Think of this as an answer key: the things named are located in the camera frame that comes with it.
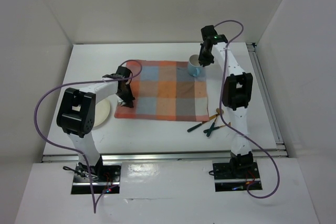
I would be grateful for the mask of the light blue mug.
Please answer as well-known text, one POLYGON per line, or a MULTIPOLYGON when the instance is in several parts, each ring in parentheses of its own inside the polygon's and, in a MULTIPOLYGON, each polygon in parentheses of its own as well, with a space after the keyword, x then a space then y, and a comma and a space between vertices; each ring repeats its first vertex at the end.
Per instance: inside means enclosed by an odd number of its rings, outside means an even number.
POLYGON ((191 55, 187 64, 187 72, 190 76, 198 77, 202 72, 203 67, 198 61, 198 55, 191 55))

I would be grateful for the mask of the cream round plate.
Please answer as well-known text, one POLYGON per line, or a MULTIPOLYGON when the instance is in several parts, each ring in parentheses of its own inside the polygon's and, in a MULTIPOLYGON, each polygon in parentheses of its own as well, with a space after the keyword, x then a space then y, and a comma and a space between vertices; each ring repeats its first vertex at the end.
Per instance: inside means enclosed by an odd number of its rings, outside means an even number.
POLYGON ((95 117, 93 127, 98 127, 109 117, 111 104, 108 99, 103 99, 95 106, 95 117))

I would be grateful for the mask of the checkered orange blue cloth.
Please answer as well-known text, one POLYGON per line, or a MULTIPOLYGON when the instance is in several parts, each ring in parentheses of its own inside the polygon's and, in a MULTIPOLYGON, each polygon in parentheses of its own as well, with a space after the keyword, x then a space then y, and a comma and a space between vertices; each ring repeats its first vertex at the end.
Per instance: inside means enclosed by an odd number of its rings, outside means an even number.
POLYGON ((134 107, 117 105, 116 119, 208 121, 205 72, 194 77, 186 61, 137 60, 126 64, 133 74, 134 107))

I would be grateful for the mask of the gold spoon green handle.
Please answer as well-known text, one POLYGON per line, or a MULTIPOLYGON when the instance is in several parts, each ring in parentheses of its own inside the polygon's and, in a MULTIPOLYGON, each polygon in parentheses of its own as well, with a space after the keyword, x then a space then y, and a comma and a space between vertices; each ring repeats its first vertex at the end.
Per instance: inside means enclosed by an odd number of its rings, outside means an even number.
MULTIPOLYGON (((216 114, 218 114, 218 116, 219 116, 221 113, 223 113, 223 112, 224 112, 224 111, 223 111, 223 110, 220 110, 219 108, 216 109, 216 114)), ((214 120, 213 120, 213 122, 212 122, 212 124, 211 124, 211 126, 210 126, 209 128, 213 128, 213 127, 215 127, 216 120, 217 120, 218 116, 217 116, 216 118, 214 118, 214 120)))

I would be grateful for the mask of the gold fork green handle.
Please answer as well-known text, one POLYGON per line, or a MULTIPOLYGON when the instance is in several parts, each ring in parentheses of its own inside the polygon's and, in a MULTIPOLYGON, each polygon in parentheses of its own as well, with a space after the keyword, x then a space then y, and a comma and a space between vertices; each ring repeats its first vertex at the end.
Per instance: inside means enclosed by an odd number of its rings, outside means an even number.
POLYGON ((226 125, 220 125, 220 126, 215 126, 213 128, 208 128, 208 129, 204 130, 203 133, 205 133, 206 136, 209 137, 213 131, 221 129, 223 127, 226 127, 226 125))

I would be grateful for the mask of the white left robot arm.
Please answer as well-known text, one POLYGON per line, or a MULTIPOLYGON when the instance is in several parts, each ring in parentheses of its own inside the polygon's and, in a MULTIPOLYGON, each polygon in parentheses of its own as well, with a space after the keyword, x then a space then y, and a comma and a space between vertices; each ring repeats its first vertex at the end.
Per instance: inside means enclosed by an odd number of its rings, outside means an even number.
POLYGON ((81 89, 68 88, 64 92, 56 122, 69 136, 75 149, 80 151, 79 166, 93 182, 103 178, 106 172, 91 133, 96 104, 116 95, 122 106, 133 108, 135 97, 130 87, 131 77, 133 73, 130 69, 119 66, 116 73, 103 76, 102 82, 81 89))

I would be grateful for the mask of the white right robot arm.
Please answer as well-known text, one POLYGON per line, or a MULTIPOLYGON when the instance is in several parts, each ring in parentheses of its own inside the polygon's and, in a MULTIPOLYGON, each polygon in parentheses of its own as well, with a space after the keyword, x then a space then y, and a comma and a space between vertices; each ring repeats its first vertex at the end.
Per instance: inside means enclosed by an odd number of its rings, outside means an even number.
POLYGON ((114 116, 118 119, 165 121, 209 121, 205 67, 218 63, 223 70, 220 106, 229 115, 234 131, 228 166, 211 171, 219 178, 247 177, 252 172, 253 154, 247 139, 247 108, 253 75, 246 72, 229 52, 230 41, 215 26, 202 28, 200 52, 189 61, 123 62, 117 73, 127 79, 114 116))

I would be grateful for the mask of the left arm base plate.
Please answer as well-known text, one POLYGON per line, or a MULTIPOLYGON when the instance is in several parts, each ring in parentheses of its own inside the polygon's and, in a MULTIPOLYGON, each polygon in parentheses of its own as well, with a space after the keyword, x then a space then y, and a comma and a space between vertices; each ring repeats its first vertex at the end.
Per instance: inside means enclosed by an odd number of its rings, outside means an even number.
MULTIPOLYGON (((63 166, 63 170, 73 173, 72 195, 91 194, 89 175, 77 164, 75 168, 63 166)), ((118 194, 120 192, 121 164, 105 165, 100 175, 92 175, 92 186, 95 194, 118 194)))

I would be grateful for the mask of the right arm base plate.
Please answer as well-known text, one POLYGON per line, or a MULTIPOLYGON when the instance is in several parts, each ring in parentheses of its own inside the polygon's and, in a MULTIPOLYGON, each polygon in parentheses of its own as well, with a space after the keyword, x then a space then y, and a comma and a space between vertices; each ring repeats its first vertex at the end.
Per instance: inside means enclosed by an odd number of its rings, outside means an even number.
POLYGON ((258 165, 253 162, 250 168, 234 171, 230 163, 213 163, 208 172, 214 178, 216 192, 262 190, 258 165))

